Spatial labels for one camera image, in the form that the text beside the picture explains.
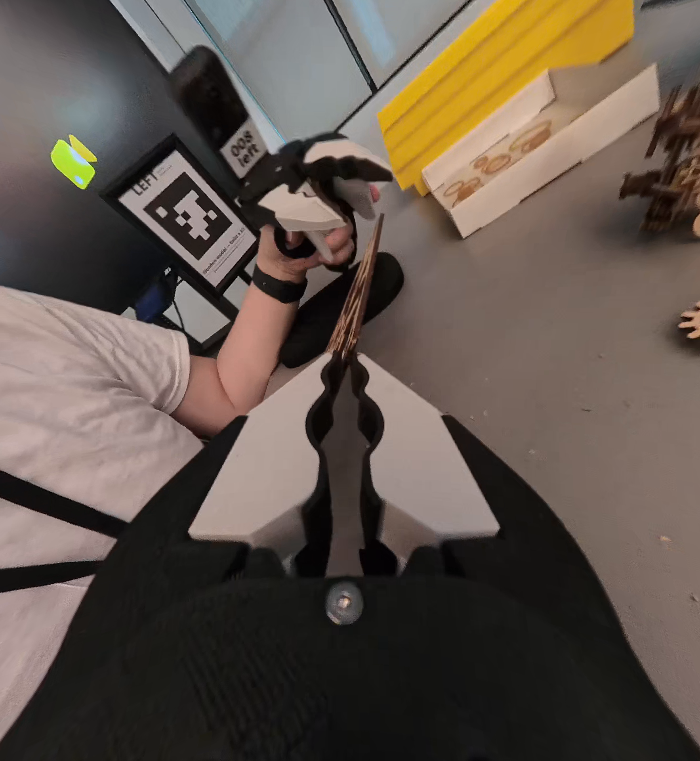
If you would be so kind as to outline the white cardboard tray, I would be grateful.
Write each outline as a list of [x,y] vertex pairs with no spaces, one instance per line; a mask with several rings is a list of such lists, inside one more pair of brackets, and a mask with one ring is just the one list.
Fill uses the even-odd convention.
[[434,191],[471,158],[533,119],[554,120],[552,137],[520,162],[455,208],[440,205],[466,238],[617,141],[659,106],[656,62],[626,57],[547,69],[426,166],[422,178],[435,198]]

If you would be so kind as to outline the person's white t-shirt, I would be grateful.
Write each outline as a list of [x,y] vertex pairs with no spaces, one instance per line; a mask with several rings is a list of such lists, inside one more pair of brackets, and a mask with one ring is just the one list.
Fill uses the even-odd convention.
[[[0,287],[0,470],[132,520],[202,449],[171,416],[189,375],[178,332]],[[89,584],[0,594],[0,739]]]

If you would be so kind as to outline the person's left forearm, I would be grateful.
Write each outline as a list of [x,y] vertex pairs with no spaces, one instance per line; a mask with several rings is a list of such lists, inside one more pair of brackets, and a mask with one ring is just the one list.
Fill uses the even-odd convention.
[[183,400],[173,418],[200,438],[212,438],[265,397],[298,302],[272,298],[250,285],[215,359],[193,356]]

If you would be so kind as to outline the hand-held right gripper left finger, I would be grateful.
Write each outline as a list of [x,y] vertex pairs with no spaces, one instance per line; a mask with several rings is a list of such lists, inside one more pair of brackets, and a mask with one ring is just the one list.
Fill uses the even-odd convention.
[[325,576],[332,497],[324,439],[345,364],[325,353],[247,415],[189,528],[192,539],[269,549],[295,576]]

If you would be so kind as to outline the bunch of tan rubber bands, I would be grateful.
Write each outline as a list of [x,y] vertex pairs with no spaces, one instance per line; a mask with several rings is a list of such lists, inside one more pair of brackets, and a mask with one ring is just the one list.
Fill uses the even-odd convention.
[[455,208],[544,144],[554,129],[551,118],[533,119],[459,167],[434,191],[435,198],[446,210]]

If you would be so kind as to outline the person's left hand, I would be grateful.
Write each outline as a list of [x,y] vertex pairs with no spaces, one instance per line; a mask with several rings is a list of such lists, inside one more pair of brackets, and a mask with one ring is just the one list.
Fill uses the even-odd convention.
[[259,251],[256,264],[260,271],[281,281],[302,282],[307,271],[320,266],[342,267],[355,258],[356,244],[352,224],[330,231],[325,238],[331,256],[326,259],[320,251],[309,258],[294,259],[279,252],[275,244],[275,230],[265,225],[260,230]]

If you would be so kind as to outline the black mesh wrist pad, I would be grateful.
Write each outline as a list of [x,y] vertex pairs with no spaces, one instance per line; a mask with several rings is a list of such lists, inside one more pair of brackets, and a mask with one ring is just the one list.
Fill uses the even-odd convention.
[[[358,265],[354,265],[343,271],[299,307],[294,324],[280,350],[279,362],[283,366],[293,369],[325,352],[354,283],[357,269]],[[403,285],[404,272],[400,261],[390,252],[378,252],[364,323],[370,322],[387,309],[399,296]]]

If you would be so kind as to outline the black framed marker sign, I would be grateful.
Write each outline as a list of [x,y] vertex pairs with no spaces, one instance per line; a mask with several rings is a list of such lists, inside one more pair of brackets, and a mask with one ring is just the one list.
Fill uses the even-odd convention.
[[[125,306],[135,308],[159,289],[163,294],[150,298],[150,323],[178,329],[194,354],[219,347],[240,312],[226,292],[238,279],[250,283],[246,268],[259,243],[234,200],[173,132],[108,180],[99,198],[137,235],[151,260],[122,297]],[[179,311],[178,322],[164,316],[175,307],[179,281],[226,320],[223,327],[198,339]]]

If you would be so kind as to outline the yellow-green sticker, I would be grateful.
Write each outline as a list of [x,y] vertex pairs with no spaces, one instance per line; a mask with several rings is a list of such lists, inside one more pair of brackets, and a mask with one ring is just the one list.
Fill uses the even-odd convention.
[[87,189],[95,177],[97,156],[73,135],[69,135],[68,140],[57,140],[50,160],[54,168],[79,189]]

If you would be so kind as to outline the black wristband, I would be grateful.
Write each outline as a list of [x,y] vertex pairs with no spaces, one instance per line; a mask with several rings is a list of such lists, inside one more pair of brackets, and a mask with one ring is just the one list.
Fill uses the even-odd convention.
[[258,265],[252,273],[252,284],[263,294],[282,304],[298,304],[307,290],[307,279],[289,281],[277,279],[262,271]]

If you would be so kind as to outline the laser-cut wooden parts sheet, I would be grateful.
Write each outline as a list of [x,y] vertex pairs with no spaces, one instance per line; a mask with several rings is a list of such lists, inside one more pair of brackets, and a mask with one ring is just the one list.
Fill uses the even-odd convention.
[[376,220],[373,233],[326,349],[327,353],[332,354],[332,357],[341,361],[344,366],[347,366],[355,355],[360,339],[378,260],[384,219],[385,214],[381,213]]

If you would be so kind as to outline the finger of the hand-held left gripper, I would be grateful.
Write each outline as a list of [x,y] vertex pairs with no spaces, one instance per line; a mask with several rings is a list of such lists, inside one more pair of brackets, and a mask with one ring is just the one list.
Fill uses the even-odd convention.
[[331,231],[355,220],[355,213],[374,216],[371,186],[382,180],[332,178],[305,180],[291,189],[284,180],[258,183],[258,206],[272,213],[285,231]]
[[294,141],[294,178],[301,182],[333,179],[388,183],[391,166],[343,135],[317,135]]

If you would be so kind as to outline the yellow stacked storage bins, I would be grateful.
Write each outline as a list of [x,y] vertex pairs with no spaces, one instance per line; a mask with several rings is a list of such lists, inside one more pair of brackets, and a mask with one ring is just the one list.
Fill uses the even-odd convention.
[[402,190],[547,69],[593,65],[634,34],[633,1],[498,1],[378,113]]

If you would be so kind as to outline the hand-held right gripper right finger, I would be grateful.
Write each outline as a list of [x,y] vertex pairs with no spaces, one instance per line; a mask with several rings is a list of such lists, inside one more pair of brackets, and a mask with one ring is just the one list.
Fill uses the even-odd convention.
[[353,360],[366,575],[395,575],[415,550],[492,539],[500,526],[440,410],[363,354]]

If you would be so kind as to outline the partly built wooden model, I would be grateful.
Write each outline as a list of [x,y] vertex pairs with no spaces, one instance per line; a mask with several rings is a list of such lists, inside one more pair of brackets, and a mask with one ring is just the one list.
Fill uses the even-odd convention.
[[649,205],[640,224],[642,233],[670,230],[693,214],[691,233],[700,239],[700,79],[687,90],[673,88],[659,112],[645,158],[660,149],[659,169],[625,174],[619,198],[645,198]]

